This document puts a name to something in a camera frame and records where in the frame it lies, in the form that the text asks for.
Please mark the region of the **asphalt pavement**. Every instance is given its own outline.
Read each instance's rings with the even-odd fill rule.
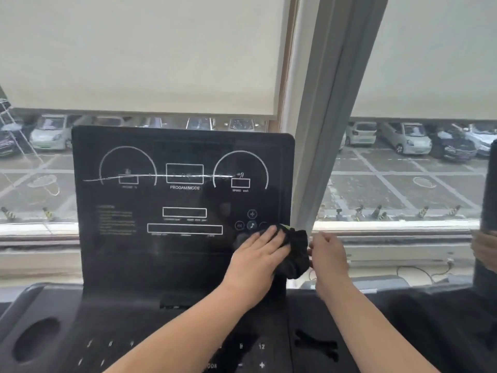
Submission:
[[[479,218],[488,160],[452,163],[431,156],[399,156],[378,141],[345,147],[338,155],[318,217],[367,221],[378,206],[385,220]],[[450,210],[460,206],[456,215]],[[0,222],[76,221],[70,150],[0,159]],[[356,208],[363,207],[361,212]]]

